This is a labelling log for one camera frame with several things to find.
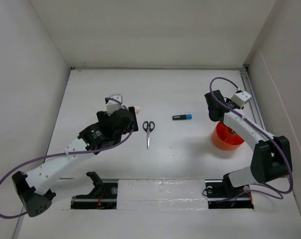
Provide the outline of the blue black highlighter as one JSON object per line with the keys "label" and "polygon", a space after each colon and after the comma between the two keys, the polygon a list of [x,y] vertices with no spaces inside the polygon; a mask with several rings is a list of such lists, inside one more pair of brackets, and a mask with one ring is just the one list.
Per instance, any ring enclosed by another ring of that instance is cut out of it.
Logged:
{"label": "blue black highlighter", "polygon": [[187,115],[177,115],[177,116],[173,116],[172,120],[191,120],[192,119],[192,115],[191,114],[187,114]]}

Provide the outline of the black handled scissors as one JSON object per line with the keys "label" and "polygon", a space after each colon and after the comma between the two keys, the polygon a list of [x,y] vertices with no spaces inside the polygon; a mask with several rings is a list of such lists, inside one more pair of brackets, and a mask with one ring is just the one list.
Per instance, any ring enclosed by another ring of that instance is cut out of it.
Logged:
{"label": "black handled scissors", "polygon": [[150,146],[150,133],[154,130],[155,123],[153,121],[145,121],[143,123],[143,129],[147,134],[147,149],[149,149]]}

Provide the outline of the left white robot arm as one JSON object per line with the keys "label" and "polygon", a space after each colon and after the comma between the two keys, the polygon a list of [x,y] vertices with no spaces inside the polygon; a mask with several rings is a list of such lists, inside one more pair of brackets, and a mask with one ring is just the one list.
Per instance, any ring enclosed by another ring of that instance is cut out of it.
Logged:
{"label": "left white robot arm", "polygon": [[104,195],[104,182],[94,171],[77,179],[63,176],[101,151],[120,145],[124,134],[139,128],[134,107],[120,108],[110,115],[100,111],[97,117],[98,122],[83,129],[62,156],[54,156],[26,173],[13,174],[15,190],[30,217],[44,213],[54,202],[75,196],[77,189],[92,198]]}

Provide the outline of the pink white stapler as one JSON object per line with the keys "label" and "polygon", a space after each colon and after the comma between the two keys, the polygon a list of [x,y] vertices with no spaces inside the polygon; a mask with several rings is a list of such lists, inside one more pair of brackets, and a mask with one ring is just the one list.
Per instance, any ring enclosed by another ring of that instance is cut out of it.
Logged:
{"label": "pink white stapler", "polygon": [[135,113],[138,114],[140,112],[140,107],[135,107]]}

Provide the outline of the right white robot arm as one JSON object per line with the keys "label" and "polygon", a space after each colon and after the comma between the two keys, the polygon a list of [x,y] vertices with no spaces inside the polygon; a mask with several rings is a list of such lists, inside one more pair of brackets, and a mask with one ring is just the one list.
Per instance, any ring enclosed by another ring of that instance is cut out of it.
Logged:
{"label": "right white robot arm", "polygon": [[[273,189],[278,194],[293,190],[290,142],[284,136],[274,136],[252,122],[240,106],[232,100],[224,100],[219,90],[205,94],[209,118],[231,128],[253,151],[251,165],[223,176],[221,190],[233,196],[243,186],[257,184]],[[278,178],[289,176],[286,191],[274,189],[268,184]]]}

